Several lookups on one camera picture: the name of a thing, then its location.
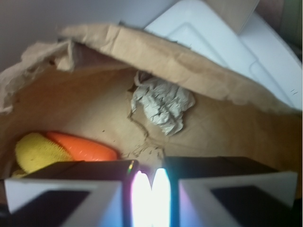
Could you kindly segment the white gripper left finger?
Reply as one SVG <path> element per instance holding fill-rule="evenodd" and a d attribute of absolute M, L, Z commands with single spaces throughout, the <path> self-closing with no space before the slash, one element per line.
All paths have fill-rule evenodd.
<path fill-rule="evenodd" d="M 129 227 L 136 160 L 58 162 L 4 181 L 6 227 Z"/>

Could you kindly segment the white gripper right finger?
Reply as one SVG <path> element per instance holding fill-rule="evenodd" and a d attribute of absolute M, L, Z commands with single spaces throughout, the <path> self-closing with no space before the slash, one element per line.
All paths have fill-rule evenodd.
<path fill-rule="evenodd" d="M 173 227 L 292 227 L 298 174 L 246 157 L 166 157 Z"/>

